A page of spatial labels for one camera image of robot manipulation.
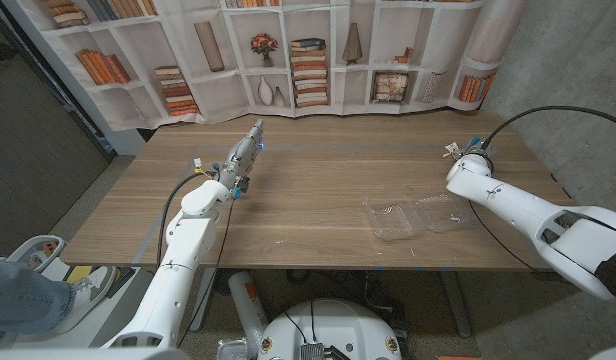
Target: white shelf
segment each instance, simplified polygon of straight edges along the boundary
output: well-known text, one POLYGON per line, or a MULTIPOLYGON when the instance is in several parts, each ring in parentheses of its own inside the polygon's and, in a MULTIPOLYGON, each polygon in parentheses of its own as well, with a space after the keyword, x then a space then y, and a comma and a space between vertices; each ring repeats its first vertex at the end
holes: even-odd
POLYGON ((109 90, 109 89, 131 90, 131 89, 142 87, 142 86, 144 86, 144 84, 140 80, 132 80, 128 82, 128 84, 120 84, 120 83, 104 84, 104 85, 86 87, 85 89, 88 91, 104 91, 104 90, 109 90))
POLYGON ((482 63, 479 61, 475 61, 467 56, 464 56, 462 58, 462 62, 477 70, 493 70, 493 69, 498 68, 499 65, 501 65, 501 61, 498 61, 496 63, 486 64, 486 63, 482 63))
POLYGON ((449 9, 469 10, 484 5, 485 0, 472 2, 436 2, 436 1, 381 1, 381 8, 418 8, 418 9, 449 9))
POLYGON ((253 8, 227 8, 225 0, 153 0, 159 16, 99 22, 87 0, 75 1, 94 20, 91 24, 55 29, 43 3, 17 0, 17 4, 115 130, 155 128, 176 121, 220 122, 246 113, 288 117, 398 114, 444 105, 472 110, 478 102, 463 103, 457 98, 463 76, 497 71, 501 64, 497 56, 514 32, 509 24, 521 16, 518 5, 501 5, 505 2, 497 0, 280 0, 281 6, 253 8), (489 30, 493 19, 508 24, 496 44, 489 30), (194 26, 201 22, 211 24, 225 65, 221 71, 211 71, 205 58, 194 26), (347 66, 342 54, 351 23, 358 24, 362 56, 357 64, 347 66), (273 67, 262 67, 263 56, 251 51, 250 41, 257 33, 268 33, 279 42, 276 51, 270 53, 273 67), (326 40, 329 105, 296 108, 290 42, 310 37, 326 40), (503 45, 500 39, 506 39, 503 45), (383 62, 403 55, 407 47, 414 49, 408 63, 383 62), (115 54, 131 81, 126 85, 96 85, 75 56, 82 49, 115 54), (469 56, 473 53, 498 62, 474 61, 469 56), (154 75, 154 69, 164 65, 180 67, 201 115, 169 116, 154 75), (403 103, 370 101, 377 71, 410 75, 403 103), (435 72, 446 75, 438 84, 436 100, 423 103, 435 72), (283 108, 261 104, 257 90, 262 75, 273 89, 280 88, 286 102, 283 108))
POLYGON ((159 16, 141 16, 141 17, 133 17, 133 18, 127 18, 127 19, 111 20, 111 21, 101 21, 101 22, 98 21, 98 22, 93 22, 91 24, 83 25, 83 26, 71 26, 71 27, 67 27, 63 29, 45 30, 45 31, 42 31, 41 33, 44 36, 63 36, 63 35, 69 35, 69 34, 74 34, 74 33, 79 33, 79 32, 95 32, 95 31, 112 29, 116 27, 146 24, 146 23, 153 23, 153 22, 159 22, 159 16))

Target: stack of books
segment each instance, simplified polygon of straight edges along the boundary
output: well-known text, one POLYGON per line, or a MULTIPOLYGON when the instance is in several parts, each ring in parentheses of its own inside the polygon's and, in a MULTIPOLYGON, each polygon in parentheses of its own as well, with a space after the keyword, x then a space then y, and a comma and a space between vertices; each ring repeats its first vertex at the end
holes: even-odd
POLYGON ((152 0, 88 0, 99 21, 157 15, 152 0))
POLYGON ((328 68, 326 41, 300 39, 292 46, 292 82, 295 86, 295 104, 298 108, 328 105, 328 68))
POLYGON ((468 75, 464 76, 464 82, 459 91, 459 100, 463 102, 477 102, 483 100, 494 78, 495 74, 490 74, 485 78, 468 75))
POLYGON ((199 107, 190 93, 184 76, 178 66, 161 66, 155 69, 157 80, 166 97, 166 103, 171 116, 199 112, 199 107))
POLYGON ((260 7, 260 6, 279 6, 281 0, 226 0, 226 7, 229 9, 260 7))
POLYGON ((42 0, 52 12, 52 17, 60 28, 88 25, 90 21, 86 13, 79 10, 70 0, 42 0))
POLYGON ((130 76, 115 55, 105 56, 98 51, 88 49, 81 50, 75 55, 97 85, 130 82, 130 76))

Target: black cable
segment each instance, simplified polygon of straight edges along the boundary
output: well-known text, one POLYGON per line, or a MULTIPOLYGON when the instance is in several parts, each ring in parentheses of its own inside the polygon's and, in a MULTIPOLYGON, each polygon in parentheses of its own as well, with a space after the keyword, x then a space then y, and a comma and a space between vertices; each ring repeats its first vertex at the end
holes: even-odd
POLYGON ((299 332, 301 333, 301 337, 304 338, 304 344, 307 344, 308 341, 306 341, 306 335, 304 335, 304 332, 301 331, 301 328, 299 328, 299 325, 297 325, 296 322, 292 321, 292 319, 290 318, 290 316, 288 315, 288 313, 286 312, 286 310, 284 310, 284 314, 286 314, 286 317, 288 318, 288 320, 290 320, 291 323, 293 323, 295 325, 295 327, 297 328, 297 330, 299 330, 299 332))
POLYGON ((197 317, 199 310, 201 310, 201 305, 204 303, 204 300, 206 299, 206 295, 208 295, 208 291, 210 291, 210 288, 212 288, 212 281, 215 279, 215 275, 217 274, 217 271, 219 271, 218 270, 219 261, 221 260, 221 254, 224 252, 224 245, 226 245, 226 238, 228 237, 228 227, 230 226, 230 218, 232 217, 233 205, 235 205, 234 199, 232 200, 232 203, 230 204, 230 210, 228 211, 228 221, 226 222, 226 233, 224 234, 224 240, 222 241, 221 249, 219 250, 219 257, 217 258, 217 264, 215 265, 215 272, 212 273, 212 277, 210 277, 210 281, 208 282, 208 287, 206 288, 206 291, 204 291, 204 295, 201 297, 199 306, 197 306, 197 310, 195 310, 195 313, 192 315, 192 318, 190 319, 190 323, 186 327, 186 331, 184 331, 184 335, 181 337, 181 340, 179 340, 179 343, 177 344, 178 348, 184 342, 186 335, 188 335, 188 331, 190 331, 190 327, 192 326, 192 323, 195 321, 195 318, 197 317))
POLYGON ((179 189, 181 189, 181 187, 184 186, 184 184, 186 184, 191 179, 196 178, 197 176, 201 176, 201 175, 206 175, 206 174, 205 173, 194 173, 188 176, 187 178, 183 179, 179 184, 177 184, 177 186, 175 186, 175 188, 170 193, 170 196, 168 196, 168 200, 166 200, 166 205, 164 205, 164 213, 163 213, 163 216, 161 217, 161 226, 159 227, 159 242, 157 243, 157 263, 155 264, 156 265, 155 272, 157 271, 157 269, 159 269, 159 265, 161 264, 161 248, 164 242, 164 227, 166 227, 166 216, 168 215, 168 208, 170 207, 170 203, 172 202, 172 199, 177 194, 177 191, 179 191, 179 189))
POLYGON ((312 307, 313 299, 310 299, 310 318, 312 320, 312 341, 317 342, 317 336, 315 335, 315 312, 312 307))
POLYGON ((506 126, 508 126, 508 124, 510 124, 511 122, 524 117, 528 114, 532 114, 534 112, 538 112, 538 111, 544 111, 544 110, 570 110, 570 111, 578 111, 578 112, 582 112, 582 113, 587 113, 587 114, 592 114, 592 115, 597 115, 599 117, 602 117, 606 120, 610 120, 612 122, 614 122, 616 124, 616 117, 610 115, 610 114, 606 114, 605 112, 601 112, 601 111, 597 111, 597 110, 593 110, 593 109, 588 109, 588 108, 582 108, 582 107, 577 107, 577 106, 563 106, 563 105, 559 105, 559 106, 540 106, 540 107, 536 107, 530 110, 526 110, 520 114, 517 114, 513 117, 511 117, 508 121, 504 122, 503 124, 499 125, 499 127, 497 129, 495 129, 495 131, 493 131, 490 136, 488 136, 488 138, 486 139, 486 141, 484 141, 484 143, 481 145, 481 149, 482 150, 486 150, 486 148, 488 148, 488 145, 490 145, 490 142, 492 141, 492 138, 495 137, 495 135, 497 135, 497 133, 499 131, 501 131, 501 129, 505 128, 506 126))
POLYGON ((468 200, 468 204, 470 205, 470 208, 472 209, 472 212, 475 214, 475 216, 477 217, 477 220, 479 220, 479 222, 481 223, 481 226, 484 227, 484 229, 486 229, 486 231, 488 231, 488 233, 492 236, 493 239, 495 239, 499 245, 501 245, 501 247, 503 247, 506 251, 508 251, 508 254, 512 255, 515 259, 517 259, 520 263, 526 265, 530 270, 537 272, 537 269, 535 269, 534 267, 528 265, 525 261, 521 260, 517 255, 515 255, 512 251, 510 251, 510 249, 508 249, 506 247, 506 245, 504 245, 496 236, 495 234, 492 233, 492 231, 490 231, 490 229, 488 229, 488 227, 486 226, 486 224, 484 224, 484 222, 481 220, 481 218, 479 217, 479 215, 477 215, 477 211, 475 211, 474 206, 472 206, 472 201, 468 200))

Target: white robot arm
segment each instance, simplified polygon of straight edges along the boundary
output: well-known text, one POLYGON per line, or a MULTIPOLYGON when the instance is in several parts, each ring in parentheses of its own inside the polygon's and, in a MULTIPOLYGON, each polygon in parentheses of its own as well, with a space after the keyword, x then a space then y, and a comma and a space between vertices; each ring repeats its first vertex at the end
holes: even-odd
POLYGON ((182 209, 168 224, 168 250, 155 272, 137 313, 103 348, 175 345, 193 276, 215 242, 218 208, 235 192, 247 189, 257 154, 263 149, 263 124, 257 121, 248 135, 230 150, 226 163, 213 180, 186 194, 182 209))
POLYGON ((491 161, 472 149, 454 164, 447 189, 494 212, 527 236, 560 275, 601 299, 616 297, 616 212, 552 204, 491 177, 491 161))

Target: person's leg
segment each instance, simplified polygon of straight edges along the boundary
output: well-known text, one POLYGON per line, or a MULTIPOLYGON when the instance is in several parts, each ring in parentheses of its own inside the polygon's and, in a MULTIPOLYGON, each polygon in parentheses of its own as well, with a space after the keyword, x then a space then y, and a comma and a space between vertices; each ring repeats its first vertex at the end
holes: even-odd
POLYGON ((75 289, 19 264, 0 261, 0 331, 50 331, 72 309, 75 289))

